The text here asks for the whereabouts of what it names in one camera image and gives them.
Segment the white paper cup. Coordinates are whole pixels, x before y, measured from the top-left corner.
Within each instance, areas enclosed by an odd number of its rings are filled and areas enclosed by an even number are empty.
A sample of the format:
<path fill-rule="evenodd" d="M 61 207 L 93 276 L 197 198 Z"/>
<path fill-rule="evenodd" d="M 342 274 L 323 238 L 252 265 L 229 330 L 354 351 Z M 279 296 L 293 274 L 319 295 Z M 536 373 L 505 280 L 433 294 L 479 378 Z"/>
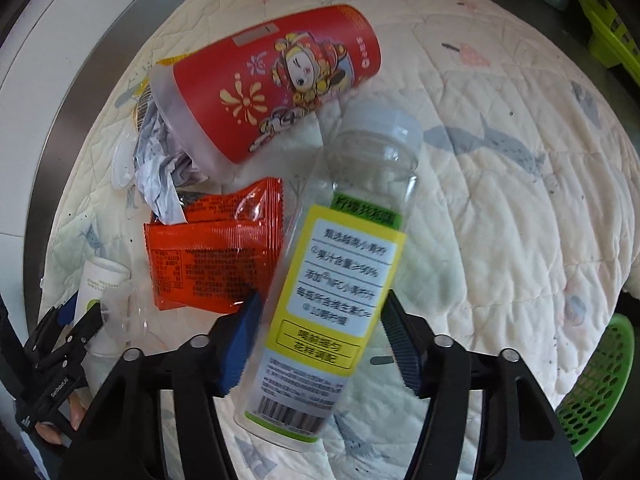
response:
<path fill-rule="evenodd" d="M 120 263 L 102 257 L 89 258 L 82 269 L 74 323 L 77 323 L 94 300 L 100 300 L 108 288 L 114 288 L 130 279 L 131 272 Z"/>

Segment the clear bottle yellow label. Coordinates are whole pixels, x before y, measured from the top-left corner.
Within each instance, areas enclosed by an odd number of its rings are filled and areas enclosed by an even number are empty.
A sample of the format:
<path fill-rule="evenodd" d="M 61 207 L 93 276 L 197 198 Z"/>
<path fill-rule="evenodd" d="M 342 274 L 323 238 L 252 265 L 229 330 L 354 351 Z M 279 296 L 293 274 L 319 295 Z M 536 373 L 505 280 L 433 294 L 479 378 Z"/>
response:
<path fill-rule="evenodd" d="M 399 106 L 357 100 L 318 151 L 240 385 L 234 419 L 251 434 L 303 451 L 332 417 L 405 245 L 422 134 Z"/>

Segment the orange snack wrapper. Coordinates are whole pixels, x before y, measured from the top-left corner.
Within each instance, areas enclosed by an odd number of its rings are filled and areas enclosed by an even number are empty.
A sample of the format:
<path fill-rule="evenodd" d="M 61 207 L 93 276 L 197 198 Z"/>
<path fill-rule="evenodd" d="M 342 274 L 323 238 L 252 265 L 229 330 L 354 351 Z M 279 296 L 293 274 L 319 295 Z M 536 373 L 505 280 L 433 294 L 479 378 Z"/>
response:
<path fill-rule="evenodd" d="M 181 193 L 186 221 L 144 226 L 154 304 L 217 314 L 268 292 L 283 242 L 283 182 L 268 177 L 227 195 Z"/>

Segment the grey paper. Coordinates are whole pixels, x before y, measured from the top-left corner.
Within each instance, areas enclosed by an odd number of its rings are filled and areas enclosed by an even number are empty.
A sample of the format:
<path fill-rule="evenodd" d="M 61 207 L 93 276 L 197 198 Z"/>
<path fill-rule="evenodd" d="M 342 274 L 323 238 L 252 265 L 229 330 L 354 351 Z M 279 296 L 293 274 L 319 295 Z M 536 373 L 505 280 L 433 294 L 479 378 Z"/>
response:
<path fill-rule="evenodd" d="M 134 182 L 145 203 L 163 224 L 186 223 L 178 189 L 206 180 L 149 98 L 134 149 Z"/>

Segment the yellow snack wrapper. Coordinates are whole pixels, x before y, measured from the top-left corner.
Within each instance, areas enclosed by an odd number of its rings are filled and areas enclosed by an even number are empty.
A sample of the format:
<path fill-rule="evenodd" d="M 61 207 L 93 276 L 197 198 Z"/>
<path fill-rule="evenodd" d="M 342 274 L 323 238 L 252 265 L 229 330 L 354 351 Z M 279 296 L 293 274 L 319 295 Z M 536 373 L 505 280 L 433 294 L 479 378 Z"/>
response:
<path fill-rule="evenodd" d="M 162 58 L 157 62 L 157 65 L 171 66 L 183 60 L 184 58 L 187 58 L 188 56 L 189 53 L 170 56 L 169 58 Z M 145 77 L 143 79 L 136 92 L 134 92 L 134 96 L 137 98 L 137 101 L 136 106 L 134 107 L 134 111 L 132 112 L 132 120 L 134 121 L 136 131 L 139 132 L 142 129 L 143 119 L 145 118 L 146 111 L 148 110 L 149 102 L 152 96 L 149 77 Z"/>

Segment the red cartoon plastic cup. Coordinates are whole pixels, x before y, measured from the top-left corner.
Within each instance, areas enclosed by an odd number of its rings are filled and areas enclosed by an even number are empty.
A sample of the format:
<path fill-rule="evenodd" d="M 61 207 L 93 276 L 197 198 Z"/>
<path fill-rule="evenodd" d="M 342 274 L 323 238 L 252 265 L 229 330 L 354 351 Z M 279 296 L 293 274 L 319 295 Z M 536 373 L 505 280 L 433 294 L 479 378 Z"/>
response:
<path fill-rule="evenodd" d="M 369 21 L 338 4 L 237 32 L 149 73 L 178 147 L 218 183 L 277 134 L 378 73 Z"/>

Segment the white plastic lid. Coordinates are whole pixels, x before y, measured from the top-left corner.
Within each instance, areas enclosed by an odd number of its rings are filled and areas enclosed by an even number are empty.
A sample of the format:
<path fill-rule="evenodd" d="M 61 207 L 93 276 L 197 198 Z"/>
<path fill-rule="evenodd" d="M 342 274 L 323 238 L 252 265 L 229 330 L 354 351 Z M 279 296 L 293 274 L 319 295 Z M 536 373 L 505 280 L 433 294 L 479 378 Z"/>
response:
<path fill-rule="evenodd" d="M 134 178 L 134 149 L 137 136 L 136 130 L 127 129 L 118 137 L 111 163 L 111 182 L 115 190 L 126 188 Z"/>

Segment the green trash basket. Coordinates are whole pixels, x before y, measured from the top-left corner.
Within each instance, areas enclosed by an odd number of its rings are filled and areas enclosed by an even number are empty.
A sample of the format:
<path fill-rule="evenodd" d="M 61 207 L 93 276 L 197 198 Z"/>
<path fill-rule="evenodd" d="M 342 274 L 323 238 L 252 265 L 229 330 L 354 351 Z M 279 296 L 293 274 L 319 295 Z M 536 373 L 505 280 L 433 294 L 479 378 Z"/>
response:
<path fill-rule="evenodd" d="M 615 313 L 578 381 L 556 414 L 578 456 L 605 426 L 623 396 L 634 365 L 634 328 Z"/>

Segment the green dish rack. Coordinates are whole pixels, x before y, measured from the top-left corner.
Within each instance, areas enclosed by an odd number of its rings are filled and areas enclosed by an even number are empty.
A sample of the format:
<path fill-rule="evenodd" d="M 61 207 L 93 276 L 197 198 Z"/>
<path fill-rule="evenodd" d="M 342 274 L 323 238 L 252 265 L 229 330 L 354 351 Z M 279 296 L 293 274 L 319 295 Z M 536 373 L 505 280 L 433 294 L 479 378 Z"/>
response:
<path fill-rule="evenodd" d="M 639 83 L 639 45 L 608 0 L 578 0 L 590 23 L 592 35 L 588 50 L 605 68 L 623 66 Z"/>

